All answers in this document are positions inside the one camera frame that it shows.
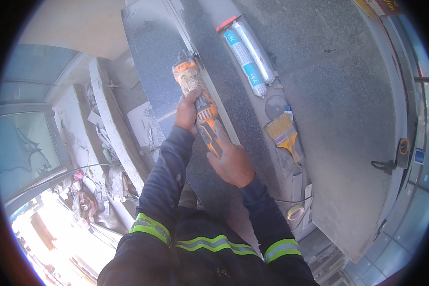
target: long sleeve shirt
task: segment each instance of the long sleeve shirt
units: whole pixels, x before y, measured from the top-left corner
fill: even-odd
[[[144,184],[136,221],[97,285],[317,285],[267,187],[239,189],[261,253],[204,210],[177,207],[195,137],[174,126]]]

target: cutting disc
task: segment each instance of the cutting disc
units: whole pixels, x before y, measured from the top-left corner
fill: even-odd
[[[270,120],[273,120],[286,111],[288,102],[280,95],[272,95],[265,102],[265,114]]]

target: person's right hand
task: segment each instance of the person's right hand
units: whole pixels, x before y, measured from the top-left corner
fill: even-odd
[[[246,187],[256,176],[251,160],[242,145],[234,145],[229,140],[219,120],[214,122],[216,135],[222,146],[221,159],[211,152],[208,161],[221,178],[241,189]]]

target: masking tape roll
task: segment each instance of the masking tape roll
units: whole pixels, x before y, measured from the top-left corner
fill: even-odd
[[[291,209],[288,210],[286,214],[288,217],[288,220],[298,219],[303,214],[304,210],[305,209],[300,204],[293,206]]]

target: worker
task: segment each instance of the worker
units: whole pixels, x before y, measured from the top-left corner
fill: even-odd
[[[178,104],[175,125],[144,184],[135,223],[97,285],[317,285],[245,148],[231,143],[219,121],[223,154],[219,159],[207,153],[208,161],[240,191],[261,253],[205,210],[178,206],[198,132],[194,102],[200,94],[197,87]]]

